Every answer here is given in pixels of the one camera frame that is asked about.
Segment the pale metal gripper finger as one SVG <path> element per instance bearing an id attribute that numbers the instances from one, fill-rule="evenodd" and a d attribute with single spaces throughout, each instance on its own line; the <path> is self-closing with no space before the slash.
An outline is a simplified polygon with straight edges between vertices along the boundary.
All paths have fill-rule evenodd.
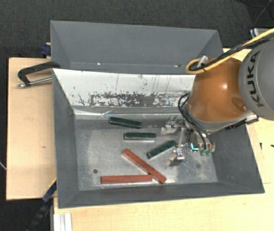
<path id="1" fill-rule="evenodd" d="M 170 157 L 170 166 L 179 166 L 184 159 L 185 157 L 181 150 L 173 150 Z"/>
<path id="2" fill-rule="evenodd" d="M 170 116 L 167 122 L 161 127 L 161 135 L 173 134 L 177 131 L 176 116 Z"/>

